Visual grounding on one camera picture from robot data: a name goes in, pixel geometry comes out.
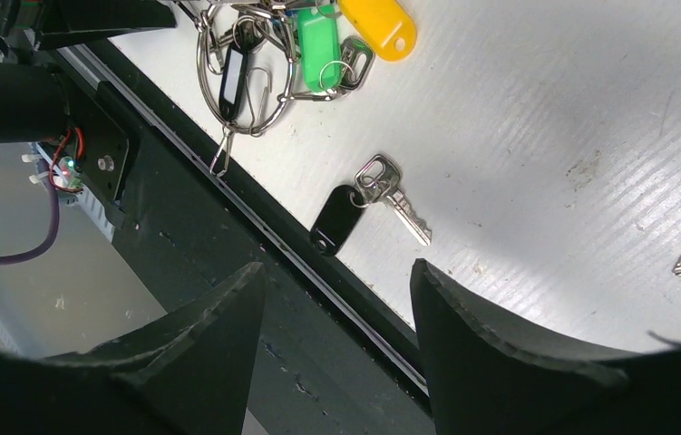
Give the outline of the yellow key tag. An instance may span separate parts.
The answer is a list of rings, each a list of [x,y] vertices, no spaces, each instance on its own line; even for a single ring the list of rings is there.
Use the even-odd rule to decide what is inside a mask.
[[[374,53],[387,62],[399,62],[414,49],[417,27],[395,0],[339,0],[340,11]]]

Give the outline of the green key tag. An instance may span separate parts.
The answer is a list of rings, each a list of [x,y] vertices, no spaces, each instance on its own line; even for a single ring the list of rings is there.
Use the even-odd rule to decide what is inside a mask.
[[[323,92],[341,81],[340,43],[335,4],[297,11],[297,36],[303,80],[311,92]]]

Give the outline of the large silver keyring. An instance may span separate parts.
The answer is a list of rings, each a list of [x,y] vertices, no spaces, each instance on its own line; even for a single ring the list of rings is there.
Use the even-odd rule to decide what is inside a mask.
[[[375,56],[355,35],[338,38],[339,16],[333,1],[210,1],[190,14],[199,87],[222,129],[211,175],[228,171],[235,136],[260,137],[292,102],[331,102],[362,84]],[[284,57],[284,85],[275,93],[272,72],[262,68],[264,89],[255,97],[252,59],[264,44]]]

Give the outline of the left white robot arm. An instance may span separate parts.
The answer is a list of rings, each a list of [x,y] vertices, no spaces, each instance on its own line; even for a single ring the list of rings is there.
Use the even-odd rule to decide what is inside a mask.
[[[173,28],[159,1],[0,1],[0,51],[29,36],[28,53]],[[0,62],[0,143],[51,140],[73,116],[64,78],[43,66]]]

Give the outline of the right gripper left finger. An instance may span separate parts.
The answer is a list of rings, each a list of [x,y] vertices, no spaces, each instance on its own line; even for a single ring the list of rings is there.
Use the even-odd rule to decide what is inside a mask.
[[[239,434],[267,287],[252,262],[87,353],[0,352],[0,434]]]

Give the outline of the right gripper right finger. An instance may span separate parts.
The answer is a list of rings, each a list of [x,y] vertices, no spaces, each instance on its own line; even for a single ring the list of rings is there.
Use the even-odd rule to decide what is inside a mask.
[[[413,317],[440,434],[681,434],[681,343],[632,353],[554,332],[419,258]]]

